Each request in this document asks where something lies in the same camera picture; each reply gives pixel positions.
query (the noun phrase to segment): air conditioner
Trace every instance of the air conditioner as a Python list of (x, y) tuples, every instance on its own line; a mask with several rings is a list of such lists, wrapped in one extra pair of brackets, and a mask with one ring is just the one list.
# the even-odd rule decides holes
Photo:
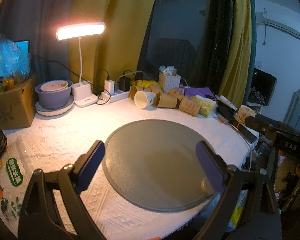
[(265, 24), (300, 39), (300, 24), (285, 14), (265, 9), (264, 12), (257, 12), (257, 22), (258, 25)]

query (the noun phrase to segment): desk lamp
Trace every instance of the desk lamp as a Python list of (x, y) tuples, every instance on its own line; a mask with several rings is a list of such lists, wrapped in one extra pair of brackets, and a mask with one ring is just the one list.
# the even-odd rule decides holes
[(82, 54), (81, 54), (81, 37), (96, 35), (104, 32), (106, 25), (103, 22), (84, 23), (76, 25), (67, 25), (57, 29), (57, 40), (66, 40), (79, 38), (79, 55), (80, 55), (80, 76), (79, 82), (72, 85), (72, 95), (74, 103), (78, 107), (86, 107), (98, 101), (98, 96), (94, 95), (91, 85), (87, 81), (81, 82), (82, 77)]

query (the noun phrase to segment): purple cloth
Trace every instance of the purple cloth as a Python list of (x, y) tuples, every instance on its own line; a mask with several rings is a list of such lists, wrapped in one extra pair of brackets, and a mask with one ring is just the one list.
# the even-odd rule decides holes
[(203, 98), (209, 98), (212, 100), (217, 100), (210, 88), (186, 88), (185, 95), (187, 97), (193, 97), (199, 95)]

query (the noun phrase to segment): yellow package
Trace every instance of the yellow package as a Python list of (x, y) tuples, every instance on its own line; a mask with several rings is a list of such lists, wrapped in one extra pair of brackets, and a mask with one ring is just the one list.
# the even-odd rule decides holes
[(147, 88), (148, 86), (157, 83), (157, 81), (154, 80), (136, 80), (134, 82), (131, 83), (132, 86), (137, 86), (137, 87), (143, 87), (143, 88)]
[(208, 117), (212, 110), (215, 109), (217, 103), (211, 99), (203, 98), (201, 96), (193, 96), (191, 99), (197, 102), (201, 108), (199, 114), (202, 114), (204, 117)]

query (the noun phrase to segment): plastic bag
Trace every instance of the plastic bag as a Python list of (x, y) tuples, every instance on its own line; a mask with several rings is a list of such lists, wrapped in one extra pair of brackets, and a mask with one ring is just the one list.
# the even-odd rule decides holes
[(203, 98), (199, 95), (191, 97), (191, 99), (201, 106), (199, 114), (202, 114), (204, 117), (210, 117), (215, 113), (215, 109), (217, 108), (217, 103), (215, 101)]
[(137, 87), (147, 88), (148, 86), (150, 86), (154, 83), (157, 83), (157, 81), (154, 81), (154, 80), (136, 80), (136, 81), (132, 82), (131, 85), (132, 86), (137, 86)]
[(29, 54), (0, 34), (0, 93), (24, 82), (29, 73)]
[(17, 236), (23, 198), (34, 167), (21, 137), (8, 140), (7, 151), (0, 158), (0, 217)]

